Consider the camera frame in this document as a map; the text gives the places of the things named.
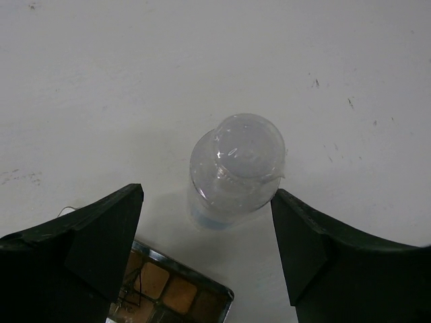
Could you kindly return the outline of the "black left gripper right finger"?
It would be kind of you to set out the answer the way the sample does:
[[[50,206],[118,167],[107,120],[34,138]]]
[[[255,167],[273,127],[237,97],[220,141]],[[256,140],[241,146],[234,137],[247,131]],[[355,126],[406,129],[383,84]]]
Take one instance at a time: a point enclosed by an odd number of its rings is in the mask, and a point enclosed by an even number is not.
[[[430,247],[373,236],[279,189],[271,200],[299,322],[429,322]]]

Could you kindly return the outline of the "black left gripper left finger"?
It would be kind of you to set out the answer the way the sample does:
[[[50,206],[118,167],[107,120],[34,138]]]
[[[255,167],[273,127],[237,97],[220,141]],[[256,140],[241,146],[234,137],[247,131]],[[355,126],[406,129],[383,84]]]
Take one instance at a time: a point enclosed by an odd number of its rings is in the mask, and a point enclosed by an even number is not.
[[[104,322],[144,200],[140,184],[1,238],[2,322]]]

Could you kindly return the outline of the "clear plastic bottle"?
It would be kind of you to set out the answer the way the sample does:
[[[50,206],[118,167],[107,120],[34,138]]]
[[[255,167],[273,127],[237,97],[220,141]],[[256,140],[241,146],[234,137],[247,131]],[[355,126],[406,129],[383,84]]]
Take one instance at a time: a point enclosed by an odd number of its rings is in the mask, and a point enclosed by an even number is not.
[[[201,227],[223,230],[252,217],[285,176],[286,145],[266,118],[235,114],[206,133],[189,163],[189,210]]]

